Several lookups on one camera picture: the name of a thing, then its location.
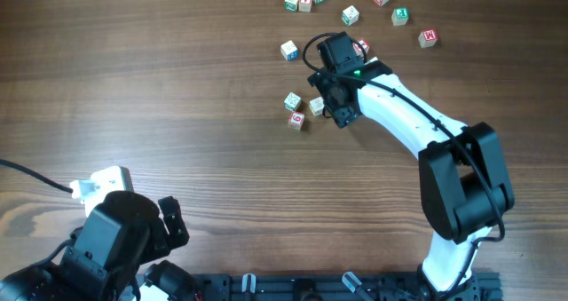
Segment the red I letter block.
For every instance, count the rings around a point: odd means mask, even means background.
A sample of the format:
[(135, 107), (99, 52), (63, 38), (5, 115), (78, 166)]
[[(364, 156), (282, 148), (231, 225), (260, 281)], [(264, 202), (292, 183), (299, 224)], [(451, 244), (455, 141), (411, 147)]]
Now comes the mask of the red I letter block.
[(357, 44), (353, 44), (353, 49), (359, 56), (362, 56), (363, 52), (369, 53), (369, 45), (364, 38), (360, 38)]

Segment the blue-sided snail block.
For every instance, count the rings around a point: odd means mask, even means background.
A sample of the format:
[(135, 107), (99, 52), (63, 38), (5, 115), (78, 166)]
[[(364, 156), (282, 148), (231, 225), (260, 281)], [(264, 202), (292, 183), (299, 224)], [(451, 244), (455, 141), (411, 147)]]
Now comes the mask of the blue-sided snail block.
[(319, 116), (323, 114), (325, 109), (325, 103), (322, 97), (317, 97), (309, 102), (309, 109), (312, 111), (313, 116)]

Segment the blue P letter block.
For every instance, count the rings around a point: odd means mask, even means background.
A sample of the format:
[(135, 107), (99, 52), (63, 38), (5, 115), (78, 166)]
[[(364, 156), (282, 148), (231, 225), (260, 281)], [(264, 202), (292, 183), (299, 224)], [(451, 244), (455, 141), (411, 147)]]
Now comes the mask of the blue P letter block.
[(280, 52), (286, 61), (296, 59), (298, 56), (298, 48), (292, 40), (289, 40), (280, 46)]

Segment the green-sided bird block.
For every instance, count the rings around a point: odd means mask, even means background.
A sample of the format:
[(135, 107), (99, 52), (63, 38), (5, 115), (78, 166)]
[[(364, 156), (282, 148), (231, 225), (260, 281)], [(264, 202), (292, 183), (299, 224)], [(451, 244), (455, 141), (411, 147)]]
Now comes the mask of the green-sided bird block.
[(295, 112), (301, 103), (302, 99), (294, 92), (290, 92), (284, 100), (284, 107), (291, 112)]

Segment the red 6 number block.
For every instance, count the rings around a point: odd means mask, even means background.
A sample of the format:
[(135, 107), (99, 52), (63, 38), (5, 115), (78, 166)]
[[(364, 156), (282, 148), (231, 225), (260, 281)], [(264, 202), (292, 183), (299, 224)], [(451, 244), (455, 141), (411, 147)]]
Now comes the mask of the red 6 number block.
[(304, 124), (305, 115), (300, 112), (293, 111), (288, 118), (288, 127), (300, 131)]

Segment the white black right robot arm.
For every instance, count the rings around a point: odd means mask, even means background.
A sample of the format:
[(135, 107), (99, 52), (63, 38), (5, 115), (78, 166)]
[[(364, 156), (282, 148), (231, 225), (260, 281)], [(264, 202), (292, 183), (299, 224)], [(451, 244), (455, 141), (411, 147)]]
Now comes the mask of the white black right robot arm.
[(365, 289), (354, 273), (343, 285), (362, 300), (501, 300), (497, 273), (472, 270), (479, 246), (501, 242), (503, 215), (514, 206), (501, 142), (487, 123), (468, 126), (418, 98), (380, 60), (357, 54), (347, 33), (324, 33), (321, 68), (310, 85), (323, 112), (344, 128), (365, 116), (389, 131), (416, 158), (422, 211), (433, 229), (427, 257), (414, 273), (385, 273)]

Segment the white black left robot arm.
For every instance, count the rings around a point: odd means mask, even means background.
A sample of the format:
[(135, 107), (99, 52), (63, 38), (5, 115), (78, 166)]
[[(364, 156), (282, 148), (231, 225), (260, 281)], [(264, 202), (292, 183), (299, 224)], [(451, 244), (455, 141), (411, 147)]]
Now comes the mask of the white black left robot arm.
[(178, 201), (113, 191), (50, 256), (1, 280), (3, 300), (118, 300), (146, 263), (189, 241)]

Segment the green-sided pattern block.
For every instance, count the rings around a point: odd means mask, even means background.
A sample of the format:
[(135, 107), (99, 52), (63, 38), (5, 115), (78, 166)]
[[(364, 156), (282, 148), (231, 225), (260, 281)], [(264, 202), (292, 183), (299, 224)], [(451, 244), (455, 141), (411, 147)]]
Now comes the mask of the green-sided pattern block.
[(347, 27), (350, 27), (352, 24), (357, 22), (358, 19), (359, 11), (354, 5), (350, 5), (342, 11), (342, 21)]

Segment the red V letter block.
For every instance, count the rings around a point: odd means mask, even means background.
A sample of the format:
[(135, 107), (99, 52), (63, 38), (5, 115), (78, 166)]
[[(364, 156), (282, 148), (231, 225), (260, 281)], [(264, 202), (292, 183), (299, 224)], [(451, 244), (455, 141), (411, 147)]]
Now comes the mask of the red V letter block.
[(312, 0), (299, 0), (298, 11), (310, 12), (312, 9)]

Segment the green E letter block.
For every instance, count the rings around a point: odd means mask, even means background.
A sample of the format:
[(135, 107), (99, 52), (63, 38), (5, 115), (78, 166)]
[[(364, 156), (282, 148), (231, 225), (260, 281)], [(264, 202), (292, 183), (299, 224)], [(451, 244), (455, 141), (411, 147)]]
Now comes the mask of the green E letter block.
[(399, 7), (393, 10), (391, 20), (394, 26), (406, 25), (409, 20), (409, 12), (406, 7)]

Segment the green Z letter block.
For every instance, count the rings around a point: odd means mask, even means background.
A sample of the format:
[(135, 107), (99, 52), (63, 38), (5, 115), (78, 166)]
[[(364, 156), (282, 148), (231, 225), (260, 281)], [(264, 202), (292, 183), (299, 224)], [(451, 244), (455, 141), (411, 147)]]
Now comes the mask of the green Z letter block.
[(296, 12), (299, 5), (299, 0), (285, 0), (285, 9), (288, 11)]

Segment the red M letter block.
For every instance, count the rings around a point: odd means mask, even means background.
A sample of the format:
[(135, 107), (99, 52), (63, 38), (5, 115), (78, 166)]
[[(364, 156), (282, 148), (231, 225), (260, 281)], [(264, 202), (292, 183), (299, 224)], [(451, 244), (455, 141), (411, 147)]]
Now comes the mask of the red M letter block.
[(438, 33), (435, 29), (423, 30), (418, 37), (419, 45), (422, 48), (429, 48), (436, 44), (438, 41)]

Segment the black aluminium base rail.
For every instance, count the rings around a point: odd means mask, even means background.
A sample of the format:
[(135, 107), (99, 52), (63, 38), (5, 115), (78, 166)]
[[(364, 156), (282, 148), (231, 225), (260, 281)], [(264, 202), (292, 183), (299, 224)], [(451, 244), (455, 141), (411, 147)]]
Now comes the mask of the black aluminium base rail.
[(440, 300), (417, 272), (360, 275), (350, 288), (341, 275), (231, 276), (196, 274), (196, 299), (215, 300)]

